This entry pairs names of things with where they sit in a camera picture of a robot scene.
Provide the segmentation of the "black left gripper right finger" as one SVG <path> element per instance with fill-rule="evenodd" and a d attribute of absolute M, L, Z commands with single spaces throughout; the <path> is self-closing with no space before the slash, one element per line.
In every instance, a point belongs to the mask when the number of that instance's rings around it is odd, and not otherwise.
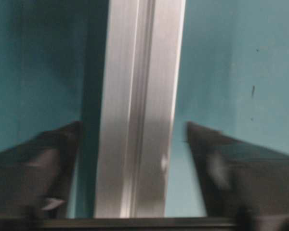
<path fill-rule="evenodd" d="M 208 216 L 289 214 L 289 154 L 191 121 L 187 143 Z"/>

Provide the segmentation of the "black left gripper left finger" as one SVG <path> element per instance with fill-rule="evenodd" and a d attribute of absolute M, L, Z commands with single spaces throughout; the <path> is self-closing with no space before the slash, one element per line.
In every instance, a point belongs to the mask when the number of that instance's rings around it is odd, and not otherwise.
<path fill-rule="evenodd" d="M 80 145 L 80 122 L 0 151 L 0 216 L 65 218 Z"/>

